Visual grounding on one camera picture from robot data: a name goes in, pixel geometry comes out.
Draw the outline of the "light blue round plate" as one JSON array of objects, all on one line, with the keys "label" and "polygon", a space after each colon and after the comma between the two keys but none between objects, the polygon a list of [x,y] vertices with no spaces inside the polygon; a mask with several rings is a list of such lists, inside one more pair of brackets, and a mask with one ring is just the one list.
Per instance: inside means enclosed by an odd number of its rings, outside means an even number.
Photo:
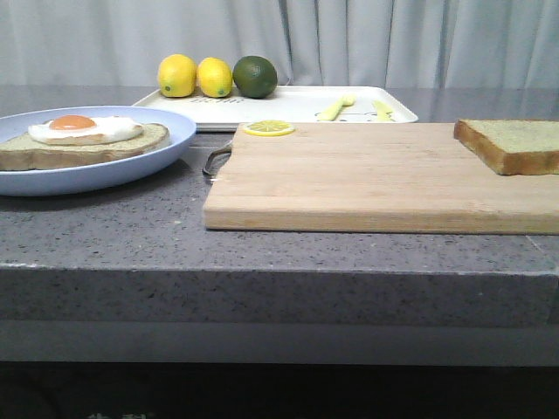
[{"label": "light blue round plate", "polygon": [[152,175],[179,159],[197,131],[193,119],[170,111],[143,106],[75,106],[4,116],[1,141],[26,132],[29,125],[66,114],[120,115],[140,123],[160,123],[169,130],[169,145],[146,154],[94,165],[48,170],[3,171],[3,196],[56,196],[104,189]]}]

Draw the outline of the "fried egg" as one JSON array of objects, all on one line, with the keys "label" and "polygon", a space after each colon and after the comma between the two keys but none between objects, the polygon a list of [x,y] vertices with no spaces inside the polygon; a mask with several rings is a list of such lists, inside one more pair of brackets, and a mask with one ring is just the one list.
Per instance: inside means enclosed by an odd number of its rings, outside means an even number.
[{"label": "fried egg", "polygon": [[69,114],[31,125],[28,134],[47,145],[98,145],[130,140],[143,132],[143,125],[121,116],[87,117]]}]

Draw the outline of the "bread slice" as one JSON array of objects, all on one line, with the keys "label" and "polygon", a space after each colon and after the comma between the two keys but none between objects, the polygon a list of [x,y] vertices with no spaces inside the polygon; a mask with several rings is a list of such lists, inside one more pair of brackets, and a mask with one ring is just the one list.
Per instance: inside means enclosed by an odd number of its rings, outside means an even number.
[{"label": "bread slice", "polygon": [[558,173],[556,121],[462,119],[453,136],[498,175]]},{"label": "bread slice", "polygon": [[72,168],[118,161],[143,155],[170,144],[170,132],[158,123],[148,123],[138,136],[105,144],[48,145],[21,134],[1,143],[1,170]]}]

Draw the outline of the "white bear tray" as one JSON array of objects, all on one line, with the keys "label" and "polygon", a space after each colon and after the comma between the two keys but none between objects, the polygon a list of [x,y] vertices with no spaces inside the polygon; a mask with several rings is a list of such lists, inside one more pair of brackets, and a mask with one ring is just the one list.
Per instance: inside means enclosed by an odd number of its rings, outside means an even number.
[{"label": "white bear tray", "polygon": [[335,122],[376,122],[377,102],[391,109],[390,122],[418,120],[404,104],[382,88],[373,86],[279,86],[272,95],[260,100],[243,97],[236,90],[221,99],[209,98],[200,92],[171,99],[154,91],[136,105],[184,114],[196,122],[200,132],[233,132],[240,123],[258,120],[316,122],[320,112],[345,95],[353,96],[355,103],[343,108]]}]

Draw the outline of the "lemon slice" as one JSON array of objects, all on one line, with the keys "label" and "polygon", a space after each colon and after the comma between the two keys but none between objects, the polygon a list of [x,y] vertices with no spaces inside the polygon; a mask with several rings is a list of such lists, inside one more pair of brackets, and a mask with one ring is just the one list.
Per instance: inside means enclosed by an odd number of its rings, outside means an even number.
[{"label": "lemon slice", "polygon": [[284,120],[260,120],[245,123],[243,131],[256,136],[282,136],[295,131],[294,125]]}]

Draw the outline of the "yellow plastic fork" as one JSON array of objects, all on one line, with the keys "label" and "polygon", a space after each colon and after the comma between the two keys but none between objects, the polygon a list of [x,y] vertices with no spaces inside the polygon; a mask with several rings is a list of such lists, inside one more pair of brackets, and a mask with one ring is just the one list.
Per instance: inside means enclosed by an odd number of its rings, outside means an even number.
[{"label": "yellow plastic fork", "polygon": [[317,114],[318,121],[333,121],[345,106],[353,106],[355,96],[348,94],[341,96],[338,100],[330,104],[326,109]]}]

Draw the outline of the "green lime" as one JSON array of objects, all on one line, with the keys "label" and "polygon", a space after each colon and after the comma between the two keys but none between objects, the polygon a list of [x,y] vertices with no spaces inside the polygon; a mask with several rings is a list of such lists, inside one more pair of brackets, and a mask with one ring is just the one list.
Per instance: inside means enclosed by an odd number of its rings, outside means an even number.
[{"label": "green lime", "polygon": [[264,57],[244,56],[233,67],[233,81],[242,96],[263,99],[272,94],[278,85],[278,75],[273,64]]}]

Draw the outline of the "wooden cutting board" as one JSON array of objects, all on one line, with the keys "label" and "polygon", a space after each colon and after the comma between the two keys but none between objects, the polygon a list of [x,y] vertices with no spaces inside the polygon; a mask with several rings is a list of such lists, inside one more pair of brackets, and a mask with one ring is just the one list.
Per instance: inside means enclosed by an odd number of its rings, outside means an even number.
[{"label": "wooden cutting board", "polygon": [[556,175],[495,174],[450,123],[238,130],[204,204],[216,230],[555,234]]}]

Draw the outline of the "yellow plastic knife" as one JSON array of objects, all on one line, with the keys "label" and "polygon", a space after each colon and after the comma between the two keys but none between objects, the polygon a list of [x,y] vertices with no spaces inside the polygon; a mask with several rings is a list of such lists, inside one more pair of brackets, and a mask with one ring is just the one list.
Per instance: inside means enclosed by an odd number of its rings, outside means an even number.
[{"label": "yellow plastic knife", "polygon": [[376,120],[378,122],[393,122],[393,113],[394,110],[391,106],[387,105],[386,103],[382,102],[381,100],[374,100],[373,106],[376,111]]}]

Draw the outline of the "right yellow lemon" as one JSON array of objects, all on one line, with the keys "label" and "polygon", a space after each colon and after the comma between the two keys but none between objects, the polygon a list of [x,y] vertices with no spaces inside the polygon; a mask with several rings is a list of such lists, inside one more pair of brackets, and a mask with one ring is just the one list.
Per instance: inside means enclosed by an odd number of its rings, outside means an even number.
[{"label": "right yellow lemon", "polygon": [[232,89],[231,68],[221,58],[205,58],[197,67],[197,81],[204,95],[226,97]]}]

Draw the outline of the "yellow lemon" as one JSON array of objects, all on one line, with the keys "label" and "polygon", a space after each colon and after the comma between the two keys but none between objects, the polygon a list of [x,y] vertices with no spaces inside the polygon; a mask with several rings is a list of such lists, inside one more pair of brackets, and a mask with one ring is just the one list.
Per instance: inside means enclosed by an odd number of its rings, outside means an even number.
[{"label": "yellow lemon", "polygon": [[232,89],[231,68],[221,58],[205,58],[197,67],[197,81],[204,95],[226,97]]},{"label": "yellow lemon", "polygon": [[172,54],[159,64],[157,81],[163,96],[188,97],[197,86],[197,63],[183,54]]}]

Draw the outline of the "left yellow lemon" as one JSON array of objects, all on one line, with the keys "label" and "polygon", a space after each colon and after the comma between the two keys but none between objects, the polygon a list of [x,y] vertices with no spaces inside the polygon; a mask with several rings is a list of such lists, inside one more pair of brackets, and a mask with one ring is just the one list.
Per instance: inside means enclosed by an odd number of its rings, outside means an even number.
[{"label": "left yellow lemon", "polygon": [[197,63],[183,54],[172,54],[159,64],[157,81],[163,96],[188,97],[197,86]]}]

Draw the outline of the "grey curtain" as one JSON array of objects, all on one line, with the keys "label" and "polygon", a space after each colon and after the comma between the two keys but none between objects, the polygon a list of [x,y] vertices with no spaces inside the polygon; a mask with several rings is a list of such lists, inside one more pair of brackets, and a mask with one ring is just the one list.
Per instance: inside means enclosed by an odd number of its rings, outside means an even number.
[{"label": "grey curtain", "polygon": [[5,85],[152,86],[173,53],[293,85],[555,88],[555,1],[4,1]]}]

